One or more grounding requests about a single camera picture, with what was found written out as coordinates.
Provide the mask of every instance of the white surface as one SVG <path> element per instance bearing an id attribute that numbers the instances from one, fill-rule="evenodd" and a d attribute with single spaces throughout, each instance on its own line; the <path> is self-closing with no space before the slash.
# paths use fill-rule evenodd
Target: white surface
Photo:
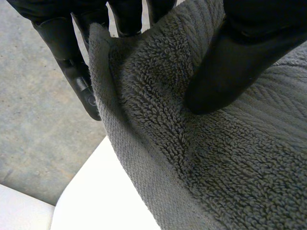
<path id="1" fill-rule="evenodd" d="M 106 137 L 60 197 L 51 230 L 160 230 Z"/>
<path id="2" fill-rule="evenodd" d="M 54 206 L 0 184 L 0 230 L 49 230 Z"/>

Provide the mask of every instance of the towel fold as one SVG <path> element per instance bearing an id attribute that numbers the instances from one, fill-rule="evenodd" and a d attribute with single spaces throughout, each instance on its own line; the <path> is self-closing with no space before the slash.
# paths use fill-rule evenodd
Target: towel fold
<path id="1" fill-rule="evenodd" d="M 135 38 L 91 26 L 107 135 L 161 229 L 307 229 L 307 43 L 229 107 L 183 105 L 223 17 L 222 0 L 186 0 Z"/>

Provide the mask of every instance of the towel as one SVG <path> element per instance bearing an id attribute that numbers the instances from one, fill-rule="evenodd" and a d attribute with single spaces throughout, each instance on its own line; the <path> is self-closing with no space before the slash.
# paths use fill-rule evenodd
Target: towel
<path id="1" fill-rule="evenodd" d="M 199 116 L 184 107 L 223 17 L 222 0 L 186 0 L 138 37 L 93 24 L 104 128 L 163 230 L 307 229 L 307 43 L 227 108 Z"/>

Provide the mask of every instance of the concrete floor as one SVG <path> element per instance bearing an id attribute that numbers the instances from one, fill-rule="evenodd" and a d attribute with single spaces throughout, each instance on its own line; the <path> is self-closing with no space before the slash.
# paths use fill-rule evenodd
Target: concrete floor
<path id="1" fill-rule="evenodd" d="M 149 21 L 143 5 L 144 31 Z M 117 36 L 109 13 L 111 35 Z M 0 184 L 55 205 L 105 133 L 87 115 L 30 21 L 5 0 L 0 19 Z"/>

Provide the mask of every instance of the gray floor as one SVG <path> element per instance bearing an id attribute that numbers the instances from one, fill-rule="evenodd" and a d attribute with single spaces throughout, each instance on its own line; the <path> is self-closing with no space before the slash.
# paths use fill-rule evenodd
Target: gray floor
<path id="1" fill-rule="evenodd" d="M 145 0 L 143 5 L 144 31 L 149 28 Z M 31 23 L 5 0 L 0 19 L 0 184 L 55 205 L 105 134 Z M 117 36 L 111 13 L 110 32 Z"/>

